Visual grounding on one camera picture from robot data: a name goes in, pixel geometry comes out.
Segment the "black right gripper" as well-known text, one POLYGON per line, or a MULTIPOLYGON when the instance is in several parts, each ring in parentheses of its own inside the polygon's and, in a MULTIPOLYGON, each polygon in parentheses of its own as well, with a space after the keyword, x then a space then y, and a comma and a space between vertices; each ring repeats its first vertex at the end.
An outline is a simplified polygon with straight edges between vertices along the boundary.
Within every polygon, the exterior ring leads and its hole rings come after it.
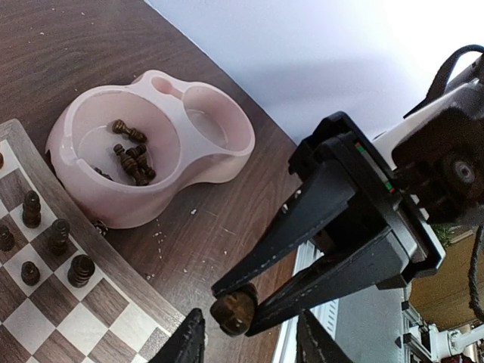
POLYGON ((302 180, 255 247, 212 286, 220 298, 271 268, 317 232, 332 247, 263 301, 248 337, 371 286, 406 287, 433 275, 445 256, 416 203, 344 112, 323 118, 290 158, 302 180))

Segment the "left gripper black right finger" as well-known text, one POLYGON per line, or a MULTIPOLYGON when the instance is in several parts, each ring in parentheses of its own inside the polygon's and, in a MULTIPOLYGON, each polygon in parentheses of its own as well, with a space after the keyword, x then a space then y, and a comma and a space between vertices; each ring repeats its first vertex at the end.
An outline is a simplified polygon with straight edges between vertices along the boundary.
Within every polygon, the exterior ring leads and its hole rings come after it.
POLYGON ((310 310, 302 310, 296 332, 297 363, 351 363, 310 310))

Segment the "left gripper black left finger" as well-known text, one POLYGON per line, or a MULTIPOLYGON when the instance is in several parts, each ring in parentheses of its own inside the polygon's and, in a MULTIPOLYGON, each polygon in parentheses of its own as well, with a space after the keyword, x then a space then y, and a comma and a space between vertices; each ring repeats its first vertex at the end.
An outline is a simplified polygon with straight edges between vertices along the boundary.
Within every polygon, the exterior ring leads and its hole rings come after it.
POLYGON ((194 308, 149 363, 203 363, 205 333, 202 310, 194 308))

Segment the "dark tall chess piece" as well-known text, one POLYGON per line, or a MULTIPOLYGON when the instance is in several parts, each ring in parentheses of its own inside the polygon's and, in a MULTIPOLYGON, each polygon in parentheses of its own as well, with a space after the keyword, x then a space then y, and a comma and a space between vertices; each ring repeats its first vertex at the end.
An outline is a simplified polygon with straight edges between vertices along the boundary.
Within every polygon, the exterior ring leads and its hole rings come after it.
POLYGON ((95 263, 86 254, 75 256, 67 272, 67 280, 75 288, 84 287, 95 273, 95 263))

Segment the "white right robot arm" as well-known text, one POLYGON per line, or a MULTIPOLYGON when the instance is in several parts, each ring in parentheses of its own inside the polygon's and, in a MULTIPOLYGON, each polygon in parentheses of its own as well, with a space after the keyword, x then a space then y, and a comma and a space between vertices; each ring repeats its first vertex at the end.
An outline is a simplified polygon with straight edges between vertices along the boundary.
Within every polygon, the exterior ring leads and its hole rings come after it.
POLYGON ((301 181, 255 247, 212 287, 210 312, 251 337, 368 287, 434 275, 434 225, 483 221, 483 60, 459 48, 402 122, 367 138, 347 113, 323 118, 289 159, 301 181))

